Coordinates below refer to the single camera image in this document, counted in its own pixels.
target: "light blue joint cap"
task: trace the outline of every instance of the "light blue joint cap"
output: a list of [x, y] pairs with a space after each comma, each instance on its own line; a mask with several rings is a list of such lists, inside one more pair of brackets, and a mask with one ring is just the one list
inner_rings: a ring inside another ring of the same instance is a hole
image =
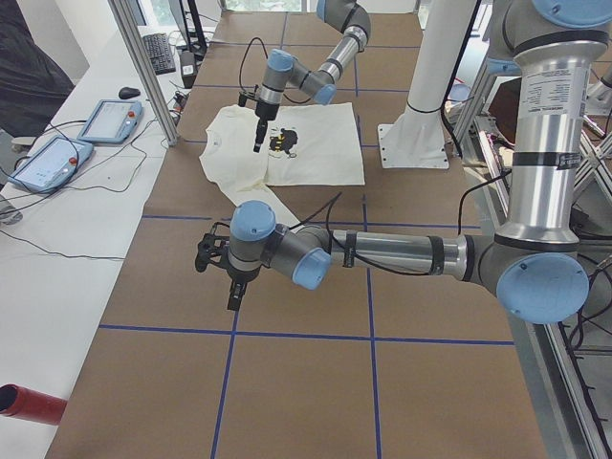
[[520, 67], [513, 60], [492, 59], [490, 57], [487, 57], [487, 71], [489, 75], [520, 75]]
[[308, 290], [315, 290], [332, 265], [332, 257], [322, 248], [306, 253], [294, 269], [294, 284]]
[[277, 72], [289, 72], [294, 68], [294, 57], [283, 50], [272, 50], [268, 67]]
[[336, 91], [335, 84], [326, 84], [318, 90], [318, 93], [314, 97], [315, 102], [321, 105], [328, 105], [334, 99]]
[[612, 20], [612, 0], [532, 0], [534, 7], [553, 24], [589, 29]]
[[582, 307], [589, 279], [574, 258], [563, 253], [526, 256], [497, 282], [497, 299], [511, 314], [532, 323], [557, 323]]
[[318, 0], [317, 3], [317, 16], [318, 18], [325, 22], [325, 2], [327, 0]]
[[247, 201], [238, 206], [229, 224], [231, 235], [246, 242], [265, 239], [275, 227], [274, 211], [261, 201]]

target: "window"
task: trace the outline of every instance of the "window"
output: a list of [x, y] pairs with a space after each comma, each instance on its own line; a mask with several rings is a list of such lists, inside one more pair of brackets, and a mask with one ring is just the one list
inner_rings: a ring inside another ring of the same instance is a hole
[[[141, 10], [150, 26], [173, 26], [174, 18], [168, 1], [177, 0], [138, 0]], [[200, 0], [200, 13], [218, 17], [221, 0]], [[316, 0], [226, 0], [228, 10], [234, 11], [309, 11], [310, 4]]]
[[234, 11], [306, 11], [302, 0], [226, 0]]

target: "white t-shirt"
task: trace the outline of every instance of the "white t-shirt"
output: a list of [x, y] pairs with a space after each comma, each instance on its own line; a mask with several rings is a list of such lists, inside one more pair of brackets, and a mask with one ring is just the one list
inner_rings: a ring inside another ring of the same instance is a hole
[[254, 153], [257, 121], [249, 108], [222, 108], [207, 129], [200, 157], [207, 178], [237, 206], [263, 201], [278, 222], [294, 225], [297, 219], [266, 185], [364, 185], [351, 103], [281, 107]]

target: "white table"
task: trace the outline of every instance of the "white table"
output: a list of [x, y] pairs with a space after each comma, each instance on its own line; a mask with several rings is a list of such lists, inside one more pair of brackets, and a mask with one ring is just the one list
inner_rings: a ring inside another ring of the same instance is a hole
[[[142, 28], [142, 33], [171, 30]], [[162, 75], [159, 81], [166, 100], [176, 91], [171, 81], [182, 86], [180, 71]], [[143, 118], [134, 134], [138, 135], [154, 119], [153, 109], [117, 33], [57, 112], [53, 123], [86, 120], [100, 99], [117, 98], [123, 86], [142, 90], [138, 99], [144, 107]], [[81, 125], [76, 125], [62, 131], [70, 137], [76, 136], [80, 128]], [[55, 134], [50, 132], [36, 145]], [[19, 224], [0, 229], [47, 250], [125, 257], [140, 222], [142, 206], [164, 159], [166, 143], [159, 124], [153, 122], [136, 146], [145, 150], [148, 157], [125, 192], [64, 189], [23, 210]], [[118, 149], [97, 147], [80, 173]], [[116, 158], [74, 179], [71, 186], [124, 188], [142, 156], [127, 147]], [[37, 196], [15, 199], [23, 194], [26, 193], [11, 184], [3, 190], [3, 195], [17, 208], [40, 199]], [[49, 256], [0, 234], [0, 385], [15, 383], [68, 399], [120, 268], [118, 261]], [[0, 457], [40, 459], [55, 431], [54, 426], [0, 417]]]

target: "cartoon graphic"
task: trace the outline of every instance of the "cartoon graphic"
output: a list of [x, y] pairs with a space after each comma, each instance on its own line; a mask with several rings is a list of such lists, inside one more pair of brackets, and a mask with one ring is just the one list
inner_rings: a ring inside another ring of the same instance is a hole
[[291, 149], [297, 144], [297, 133], [290, 129], [280, 129], [280, 133], [276, 136], [270, 136], [270, 151], [272, 156], [275, 158], [280, 158], [279, 156], [275, 156], [273, 153], [284, 151], [287, 154], [288, 158], [296, 158], [297, 154], [292, 152]]

